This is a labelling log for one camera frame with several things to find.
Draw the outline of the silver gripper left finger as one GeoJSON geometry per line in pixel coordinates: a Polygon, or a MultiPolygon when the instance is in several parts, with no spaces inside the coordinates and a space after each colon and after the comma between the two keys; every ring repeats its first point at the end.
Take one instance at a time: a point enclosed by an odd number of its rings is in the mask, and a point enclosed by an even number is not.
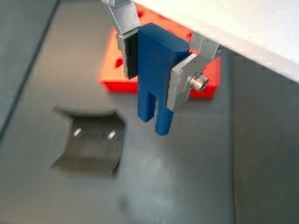
{"type": "Polygon", "coordinates": [[[130,0],[101,0],[116,30],[117,48],[122,55],[124,74],[130,80],[137,74],[137,28],[140,27],[136,5],[130,0]]]}

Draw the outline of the silver red gripper right finger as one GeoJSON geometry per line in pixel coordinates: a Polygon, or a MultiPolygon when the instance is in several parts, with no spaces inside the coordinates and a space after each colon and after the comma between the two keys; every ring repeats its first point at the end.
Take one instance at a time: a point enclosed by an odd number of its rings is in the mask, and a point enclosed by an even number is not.
{"type": "Polygon", "coordinates": [[[209,79],[203,75],[204,67],[216,58],[220,44],[199,33],[191,35],[188,56],[172,67],[166,94],[166,108],[174,111],[188,100],[191,90],[200,92],[209,79]]]}

